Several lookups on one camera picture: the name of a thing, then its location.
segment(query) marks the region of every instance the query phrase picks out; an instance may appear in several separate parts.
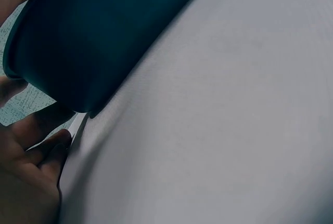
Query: white surface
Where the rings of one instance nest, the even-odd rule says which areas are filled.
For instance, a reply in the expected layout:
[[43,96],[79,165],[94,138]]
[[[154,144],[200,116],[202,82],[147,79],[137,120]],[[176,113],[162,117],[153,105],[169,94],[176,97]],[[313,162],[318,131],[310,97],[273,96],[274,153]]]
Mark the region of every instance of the white surface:
[[61,223],[331,223],[333,0],[194,0],[89,119]]

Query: hand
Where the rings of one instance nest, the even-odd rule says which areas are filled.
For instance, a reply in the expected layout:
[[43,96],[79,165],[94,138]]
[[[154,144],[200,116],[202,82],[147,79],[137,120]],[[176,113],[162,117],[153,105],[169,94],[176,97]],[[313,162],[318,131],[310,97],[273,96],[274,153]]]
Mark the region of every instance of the hand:
[[[0,0],[0,26],[23,1]],[[26,86],[24,81],[0,77],[0,106]],[[72,111],[55,103],[10,126],[0,125],[0,223],[55,220],[60,203],[57,184],[71,135],[61,130],[31,147],[72,116]]]

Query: skin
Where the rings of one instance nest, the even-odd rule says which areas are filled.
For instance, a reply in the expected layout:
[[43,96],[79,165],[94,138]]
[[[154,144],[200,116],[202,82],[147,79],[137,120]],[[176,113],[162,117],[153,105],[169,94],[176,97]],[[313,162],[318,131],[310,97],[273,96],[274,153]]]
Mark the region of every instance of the skin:
[[[0,0],[0,26],[25,0]],[[0,106],[27,83],[0,77]],[[73,112],[59,103],[9,126],[0,125],[0,223],[54,223],[60,204],[58,182],[71,135],[60,130],[39,146]]]

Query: dark teal cup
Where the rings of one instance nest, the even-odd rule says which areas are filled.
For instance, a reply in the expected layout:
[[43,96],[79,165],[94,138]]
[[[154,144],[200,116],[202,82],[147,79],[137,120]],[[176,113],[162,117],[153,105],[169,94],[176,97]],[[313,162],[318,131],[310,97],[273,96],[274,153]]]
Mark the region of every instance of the dark teal cup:
[[4,69],[77,112],[96,110],[189,0],[30,0]]

